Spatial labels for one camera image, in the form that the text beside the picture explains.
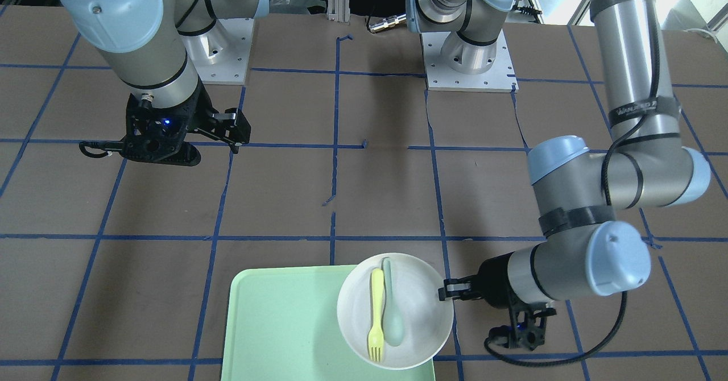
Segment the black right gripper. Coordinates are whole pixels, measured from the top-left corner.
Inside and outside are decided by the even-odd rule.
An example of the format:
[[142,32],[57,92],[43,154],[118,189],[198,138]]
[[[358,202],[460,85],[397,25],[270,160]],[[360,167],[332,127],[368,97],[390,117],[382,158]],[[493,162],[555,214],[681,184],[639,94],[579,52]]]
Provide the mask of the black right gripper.
[[210,138],[226,143],[236,155],[250,143],[251,124],[240,108],[221,113],[213,110],[203,83],[192,95],[171,108],[155,108],[152,103],[129,95],[125,119],[124,158],[131,161],[200,161],[202,155],[185,136],[210,115]]

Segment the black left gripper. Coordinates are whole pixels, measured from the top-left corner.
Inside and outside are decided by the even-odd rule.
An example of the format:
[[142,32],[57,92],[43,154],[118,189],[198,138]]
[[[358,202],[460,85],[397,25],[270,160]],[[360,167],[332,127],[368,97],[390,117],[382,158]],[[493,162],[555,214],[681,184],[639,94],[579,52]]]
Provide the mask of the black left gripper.
[[511,255],[501,255],[484,261],[478,272],[464,278],[448,278],[439,288],[439,300],[485,300],[493,308],[508,308],[508,262]]

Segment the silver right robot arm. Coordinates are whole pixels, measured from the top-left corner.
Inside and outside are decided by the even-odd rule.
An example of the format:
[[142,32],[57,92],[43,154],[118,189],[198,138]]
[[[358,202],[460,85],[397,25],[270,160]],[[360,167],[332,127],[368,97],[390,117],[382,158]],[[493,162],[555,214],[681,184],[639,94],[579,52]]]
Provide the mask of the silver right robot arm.
[[81,153],[192,167],[198,149],[190,133],[224,143],[231,153],[250,141],[240,108],[219,112],[175,29],[176,0],[61,0],[80,35],[130,88],[120,140],[81,140]]

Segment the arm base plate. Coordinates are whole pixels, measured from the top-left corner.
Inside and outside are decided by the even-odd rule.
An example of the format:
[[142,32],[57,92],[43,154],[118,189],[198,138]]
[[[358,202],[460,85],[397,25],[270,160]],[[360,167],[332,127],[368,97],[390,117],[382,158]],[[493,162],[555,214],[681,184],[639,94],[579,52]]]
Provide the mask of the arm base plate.
[[255,20],[218,20],[207,33],[183,36],[185,49],[206,85],[244,85]]
[[445,92],[514,93],[518,81],[503,33],[489,45],[472,45],[450,33],[420,35],[427,87]]

